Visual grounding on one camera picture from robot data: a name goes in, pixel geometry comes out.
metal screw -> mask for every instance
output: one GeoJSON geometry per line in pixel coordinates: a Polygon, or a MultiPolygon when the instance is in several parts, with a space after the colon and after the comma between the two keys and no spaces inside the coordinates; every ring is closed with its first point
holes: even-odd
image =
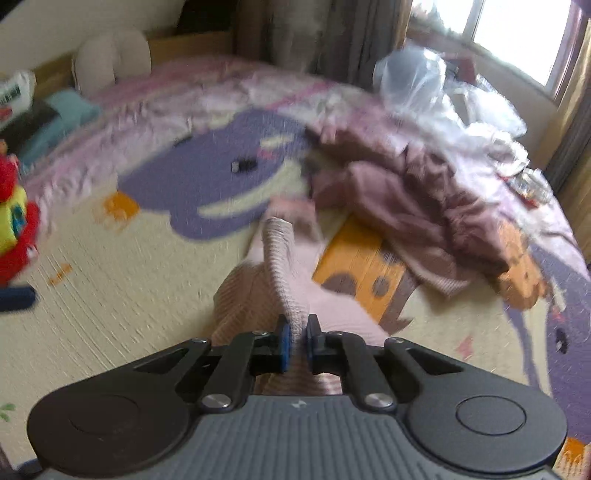
{"type": "Polygon", "coordinates": [[[230,406],[232,403],[232,399],[223,393],[212,393],[210,395],[206,395],[201,399],[201,403],[206,406],[207,408],[226,408],[230,406]]]}
{"type": "Polygon", "coordinates": [[[365,397],[365,403],[373,408],[388,408],[394,399],[385,393],[370,393],[365,397]]]}

brown curtain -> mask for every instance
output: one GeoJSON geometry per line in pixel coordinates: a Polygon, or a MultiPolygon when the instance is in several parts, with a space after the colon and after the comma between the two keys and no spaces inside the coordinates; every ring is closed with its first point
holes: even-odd
{"type": "Polygon", "coordinates": [[[412,3],[239,0],[236,52],[369,88],[375,62],[402,47],[412,3]]]}
{"type": "Polygon", "coordinates": [[[545,169],[585,260],[591,262],[591,21],[564,98],[531,161],[545,169]]]}
{"type": "Polygon", "coordinates": [[[537,151],[531,155],[530,160],[537,168],[546,168],[548,163],[558,150],[566,132],[573,123],[574,117],[591,78],[591,22],[587,21],[587,29],[581,46],[581,51],[569,85],[560,102],[558,111],[546,128],[542,141],[537,151]]]}
{"type": "Polygon", "coordinates": [[[585,261],[591,262],[591,147],[558,194],[558,200],[569,219],[585,261]]]}

beige pillow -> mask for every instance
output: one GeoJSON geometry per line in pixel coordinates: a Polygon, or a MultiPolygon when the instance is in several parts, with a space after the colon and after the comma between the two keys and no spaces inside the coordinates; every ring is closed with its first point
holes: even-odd
{"type": "Polygon", "coordinates": [[[117,80],[152,72],[150,47],[138,30],[122,30],[87,40],[72,60],[76,88],[91,96],[117,80]]]}

barcode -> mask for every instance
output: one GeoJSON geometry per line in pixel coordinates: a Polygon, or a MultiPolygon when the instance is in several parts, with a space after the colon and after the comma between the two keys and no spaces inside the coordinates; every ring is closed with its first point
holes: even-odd
{"type": "Polygon", "coordinates": [[[14,88],[7,91],[4,95],[0,96],[0,106],[6,105],[11,100],[21,96],[21,88],[15,85],[14,88]]]}

teal cloth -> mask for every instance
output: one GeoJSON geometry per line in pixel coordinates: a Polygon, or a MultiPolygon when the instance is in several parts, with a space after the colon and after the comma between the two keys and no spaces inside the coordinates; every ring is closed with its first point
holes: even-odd
{"type": "Polygon", "coordinates": [[[72,130],[94,120],[101,112],[99,106],[84,100],[73,89],[61,90],[44,101],[58,116],[39,129],[22,148],[18,156],[21,178],[31,173],[37,160],[58,146],[72,130]]]}

